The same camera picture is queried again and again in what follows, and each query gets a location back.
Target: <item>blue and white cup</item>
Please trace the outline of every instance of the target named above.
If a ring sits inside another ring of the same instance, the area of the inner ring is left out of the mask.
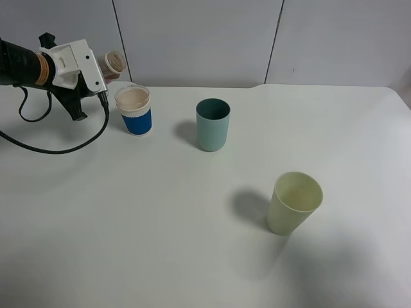
[[[150,91],[142,85],[128,85],[115,99],[127,130],[135,136],[148,134],[152,129]]]

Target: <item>robotic arm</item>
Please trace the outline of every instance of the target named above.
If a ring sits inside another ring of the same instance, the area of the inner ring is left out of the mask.
[[[81,121],[87,117],[82,111],[81,99],[97,95],[105,111],[104,125],[89,141],[64,151],[37,149],[11,138],[2,131],[0,137],[39,153],[70,153],[96,140],[106,128],[109,121],[107,86],[86,40],[57,46],[55,37],[49,33],[41,35],[39,39],[41,53],[34,53],[0,39],[0,85],[21,87],[26,95],[23,103],[28,95],[23,87],[46,90],[59,100],[73,121]]]

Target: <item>blue cup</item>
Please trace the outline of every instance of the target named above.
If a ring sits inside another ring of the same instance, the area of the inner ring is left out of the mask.
[[[205,99],[198,103],[197,111],[197,142],[208,151],[221,149],[229,130],[230,106],[217,98]]]
[[[116,94],[116,105],[127,130],[135,136],[144,136],[152,129],[150,92],[142,85],[129,85]]]

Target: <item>orange band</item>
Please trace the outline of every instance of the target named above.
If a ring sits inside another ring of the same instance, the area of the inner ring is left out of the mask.
[[[40,61],[40,76],[35,82],[36,85],[43,85],[46,83],[47,78],[49,78],[49,64],[47,63],[46,58],[43,55],[36,53]]]

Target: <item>cup rim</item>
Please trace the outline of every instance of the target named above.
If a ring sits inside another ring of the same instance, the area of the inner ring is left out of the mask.
[[[321,193],[321,199],[320,199],[319,204],[318,204],[314,209],[312,209],[312,210],[296,210],[296,209],[293,209],[292,207],[288,206],[282,199],[280,199],[280,197],[279,197],[278,194],[277,194],[277,184],[278,184],[278,182],[281,180],[282,177],[284,177],[284,176],[286,176],[286,175],[289,175],[290,173],[297,173],[297,174],[299,174],[299,175],[303,175],[303,176],[309,178],[310,180],[312,180],[312,181],[314,182],[314,184],[317,186],[317,188],[319,189],[319,191],[320,191],[320,193]],[[322,201],[323,201],[323,199],[324,199],[324,193],[322,192],[321,185],[320,185],[312,176],[307,175],[306,173],[303,173],[303,172],[300,172],[300,171],[290,171],[290,172],[285,172],[285,173],[283,173],[282,175],[280,175],[280,176],[278,177],[278,179],[275,181],[274,192],[275,192],[275,196],[276,196],[277,199],[281,202],[281,204],[283,204],[285,207],[289,208],[290,210],[293,210],[294,212],[298,212],[298,213],[310,213],[310,212],[314,212],[315,210],[317,210],[317,209],[320,207],[320,205],[321,205],[321,203],[322,203]]]
[[[205,101],[208,101],[208,100],[212,100],[212,99],[215,99],[215,100],[217,100],[217,101],[220,101],[220,102],[224,103],[225,105],[227,105],[227,107],[229,107],[229,111],[228,111],[227,115],[225,115],[224,117],[221,117],[221,118],[219,118],[219,119],[208,119],[208,118],[206,118],[206,117],[203,117],[203,116],[198,112],[198,106],[199,106],[201,103],[203,103],[203,102],[205,102]],[[224,120],[225,118],[227,118],[227,117],[230,115],[230,113],[231,113],[231,107],[230,107],[230,105],[229,105],[226,101],[224,101],[224,100],[222,100],[222,99],[220,99],[220,98],[205,98],[205,99],[203,99],[203,100],[201,100],[201,101],[198,102],[197,106],[195,107],[195,111],[196,111],[197,115],[198,115],[199,117],[201,117],[202,119],[205,119],[205,120],[208,120],[208,121],[220,121],[220,120]]]
[[[136,109],[124,109],[124,108],[121,108],[121,107],[118,105],[118,96],[119,96],[120,94],[123,94],[123,93],[125,93],[125,92],[127,92],[127,91],[130,91],[130,90],[133,90],[133,89],[144,90],[144,91],[148,94],[148,99],[146,99],[147,101],[145,101],[145,104],[144,104],[143,106],[141,106],[141,107],[139,107],[139,108],[136,108]],[[127,111],[127,112],[136,112],[136,111],[142,110],[143,108],[145,108],[145,107],[147,106],[147,104],[149,104],[150,100],[151,100],[150,91],[149,91],[146,87],[144,87],[143,85],[135,85],[135,84],[134,84],[134,85],[126,85],[126,86],[120,88],[120,89],[116,92],[116,95],[114,95],[114,101],[116,101],[116,106],[117,106],[117,108],[119,108],[119,109],[121,109],[121,110],[124,110],[124,111]]]

